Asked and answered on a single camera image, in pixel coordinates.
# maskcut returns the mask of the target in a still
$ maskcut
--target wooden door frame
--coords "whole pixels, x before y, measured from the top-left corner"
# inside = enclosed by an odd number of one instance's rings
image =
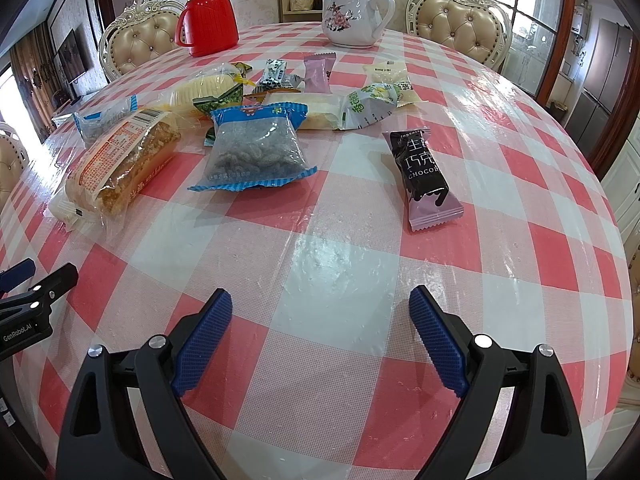
[[[558,34],[554,41],[554,47],[551,50],[551,59],[549,63],[546,64],[545,75],[542,78],[542,83],[540,83],[536,97],[536,102],[543,108],[546,107],[546,103],[551,97],[551,92],[554,89],[556,79],[558,79],[560,69],[562,68],[562,60],[564,59],[566,48],[569,45],[571,25],[574,20],[574,7],[575,0],[562,0]]]
[[[618,100],[600,140],[587,158],[593,173],[602,180],[618,157],[620,150],[638,120],[640,112],[640,41],[634,35],[631,58]]]

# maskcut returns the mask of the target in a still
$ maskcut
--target pink candy wrapper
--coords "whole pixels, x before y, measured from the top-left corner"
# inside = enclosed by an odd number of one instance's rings
[[[412,231],[460,218],[464,208],[449,190],[440,168],[427,148],[428,128],[391,132],[387,142],[402,173],[409,200]]]
[[[329,78],[334,69],[335,52],[313,54],[303,59],[305,63],[305,92],[330,94]]]

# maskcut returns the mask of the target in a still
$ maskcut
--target metal screw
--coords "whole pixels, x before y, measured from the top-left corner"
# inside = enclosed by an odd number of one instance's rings
[[[491,341],[491,338],[487,335],[484,334],[479,334],[474,338],[474,341],[476,342],[476,344],[480,347],[480,348],[489,348],[489,346],[491,346],[492,344],[494,344],[493,341]]]
[[[538,350],[544,357],[551,357],[554,354],[554,349],[550,345],[540,345]]]
[[[163,335],[155,335],[149,340],[149,346],[151,348],[162,348],[166,343],[166,339]]]
[[[102,345],[91,345],[89,346],[89,351],[87,352],[89,357],[98,357],[102,353]]]

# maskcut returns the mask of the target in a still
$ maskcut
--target blue gripper pad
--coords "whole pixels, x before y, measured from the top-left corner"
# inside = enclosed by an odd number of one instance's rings
[[[231,296],[224,291],[202,316],[182,346],[175,360],[175,375],[171,383],[179,397],[198,385],[211,355],[231,322],[231,311]]]
[[[32,278],[35,273],[36,264],[30,258],[0,272],[0,295],[11,292],[15,287]]]
[[[457,397],[464,397],[469,389],[465,357],[428,298],[417,287],[409,295],[409,316],[429,352],[442,384],[453,390]]]

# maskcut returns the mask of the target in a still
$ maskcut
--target refrigerator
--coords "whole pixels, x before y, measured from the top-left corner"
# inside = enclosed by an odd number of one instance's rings
[[[625,80],[633,32],[609,20],[600,20],[593,57],[584,88],[566,131],[589,158],[609,121]]]

